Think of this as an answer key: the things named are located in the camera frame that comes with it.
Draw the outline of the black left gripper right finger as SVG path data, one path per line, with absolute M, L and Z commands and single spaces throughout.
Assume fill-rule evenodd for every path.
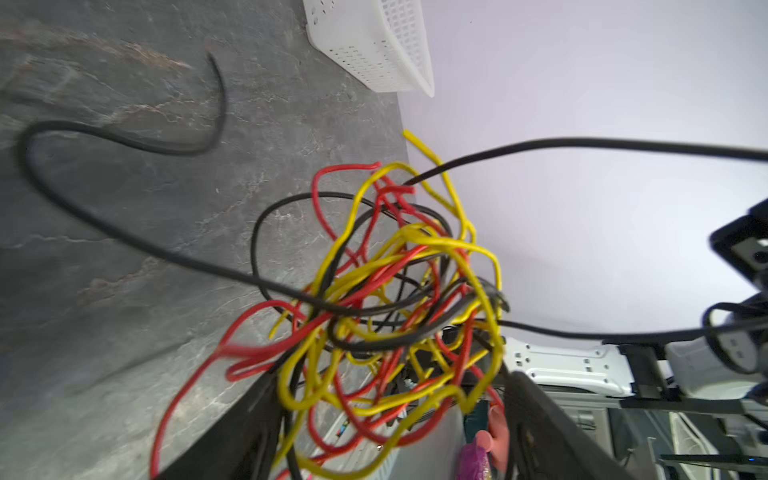
M 525 374 L 505 374 L 506 479 L 630 479 L 632 475 Z

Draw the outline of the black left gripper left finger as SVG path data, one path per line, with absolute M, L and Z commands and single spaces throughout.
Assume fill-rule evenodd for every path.
M 277 376 L 263 374 L 159 479 L 267 479 L 277 451 L 282 406 Z

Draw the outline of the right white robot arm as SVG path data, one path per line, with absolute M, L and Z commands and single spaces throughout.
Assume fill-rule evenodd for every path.
M 510 339 L 504 479 L 763 479 L 767 475 L 767 206 L 712 249 L 756 288 L 699 327 Z

